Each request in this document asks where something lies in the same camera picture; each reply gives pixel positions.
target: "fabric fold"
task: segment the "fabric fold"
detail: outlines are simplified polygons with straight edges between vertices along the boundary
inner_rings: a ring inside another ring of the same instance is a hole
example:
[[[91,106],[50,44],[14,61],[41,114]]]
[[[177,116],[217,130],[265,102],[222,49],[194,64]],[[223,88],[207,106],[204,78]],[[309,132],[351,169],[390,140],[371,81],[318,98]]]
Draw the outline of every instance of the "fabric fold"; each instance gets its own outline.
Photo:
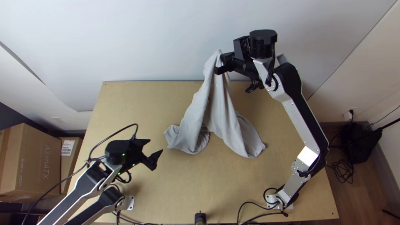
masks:
[[[214,74],[214,67],[222,66],[220,55],[221,51],[216,51],[204,64],[204,83],[194,94],[180,125],[164,132],[168,148],[197,154],[207,146],[213,132],[235,153],[255,158],[265,145],[250,121],[235,111],[228,73]]]

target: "cardboard box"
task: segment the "cardboard box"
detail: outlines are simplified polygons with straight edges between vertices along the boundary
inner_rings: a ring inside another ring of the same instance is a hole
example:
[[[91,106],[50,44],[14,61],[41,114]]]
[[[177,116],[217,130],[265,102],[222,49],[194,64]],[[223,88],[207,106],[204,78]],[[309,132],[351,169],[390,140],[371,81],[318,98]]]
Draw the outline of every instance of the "cardboard box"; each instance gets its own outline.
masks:
[[[79,137],[60,137],[61,139],[61,179],[71,176],[74,173],[76,160],[78,159],[82,139]],[[60,188],[61,194],[66,195],[70,186],[71,179],[64,181]]]
[[[21,123],[0,131],[0,143],[0,201],[33,202],[60,181],[59,139]]]

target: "black cylinder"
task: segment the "black cylinder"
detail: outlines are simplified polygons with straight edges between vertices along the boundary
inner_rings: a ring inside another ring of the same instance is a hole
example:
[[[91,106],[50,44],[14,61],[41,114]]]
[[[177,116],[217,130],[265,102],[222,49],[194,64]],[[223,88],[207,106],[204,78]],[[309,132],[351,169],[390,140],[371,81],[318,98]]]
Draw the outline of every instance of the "black cylinder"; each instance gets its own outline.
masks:
[[[274,30],[254,30],[250,32],[250,56],[254,59],[272,57],[272,45],[278,34]]]

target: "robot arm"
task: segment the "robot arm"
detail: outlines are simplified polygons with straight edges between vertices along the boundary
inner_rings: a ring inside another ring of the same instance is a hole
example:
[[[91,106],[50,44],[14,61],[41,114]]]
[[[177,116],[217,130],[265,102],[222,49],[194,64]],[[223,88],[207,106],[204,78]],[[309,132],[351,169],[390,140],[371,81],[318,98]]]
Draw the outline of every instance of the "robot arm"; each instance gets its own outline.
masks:
[[[132,210],[135,197],[123,195],[110,184],[122,173],[127,172],[139,163],[150,170],[157,167],[157,161],[163,150],[147,157],[143,146],[149,139],[113,140],[105,149],[105,157],[94,162],[76,181],[75,188],[56,207],[54,207],[38,224],[92,224],[105,213],[120,210]],[[74,218],[73,213],[89,199],[100,195],[98,200]]]
[[[276,57],[280,65],[274,68],[276,41],[277,34],[273,30],[252,31],[250,36],[233,41],[235,51],[222,54],[224,65],[215,67],[214,72],[236,71],[249,77],[252,84],[246,89],[248,93],[257,88],[266,89],[272,98],[282,103],[303,140],[304,147],[299,149],[292,163],[288,181],[274,194],[264,196],[269,208],[276,206],[284,210],[296,201],[304,184],[325,167],[329,150],[326,137],[302,95],[296,68],[284,55]]]

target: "baseboard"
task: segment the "baseboard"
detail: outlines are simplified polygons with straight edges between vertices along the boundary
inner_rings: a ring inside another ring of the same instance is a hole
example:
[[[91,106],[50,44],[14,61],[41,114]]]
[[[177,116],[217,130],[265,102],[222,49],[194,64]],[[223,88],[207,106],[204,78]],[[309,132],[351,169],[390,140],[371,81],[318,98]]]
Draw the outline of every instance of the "baseboard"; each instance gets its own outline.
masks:
[[[400,205],[400,189],[397,185],[396,179],[390,169],[389,163],[383,154],[382,148],[379,143],[375,146],[371,153],[371,157],[374,160],[375,167],[378,175],[382,181],[383,188],[387,194],[388,200],[392,204]]]

